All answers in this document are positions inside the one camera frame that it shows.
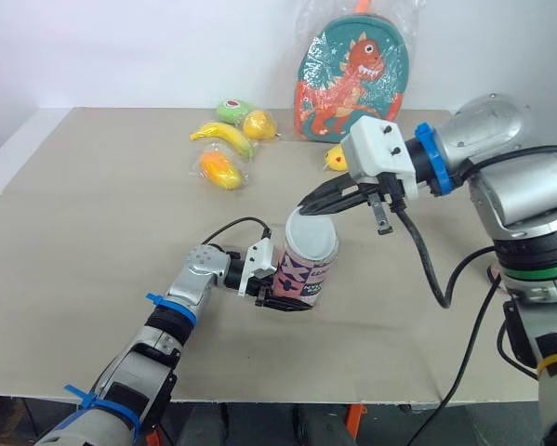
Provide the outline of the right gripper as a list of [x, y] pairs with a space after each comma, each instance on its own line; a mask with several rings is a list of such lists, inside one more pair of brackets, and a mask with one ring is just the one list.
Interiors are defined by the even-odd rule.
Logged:
[[[344, 194], [353, 184], [357, 190]], [[298, 204], [299, 212], [306, 216], [332, 215], [359, 204], [373, 202], [398, 204], [402, 201], [402, 182], [393, 173], [376, 177], [354, 177], [343, 174], [334, 177], [307, 194]]]

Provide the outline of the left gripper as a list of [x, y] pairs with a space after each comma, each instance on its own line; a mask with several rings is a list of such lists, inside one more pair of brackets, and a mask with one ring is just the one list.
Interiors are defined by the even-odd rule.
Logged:
[[298, 299], [287, 297], [273, 297], [273, 274], [264, 278], [256, 278], [255, 283], [259, 287], [255, 305], [257, 307], [270, 308], [283, 312], [306, 311], [312, 306]]

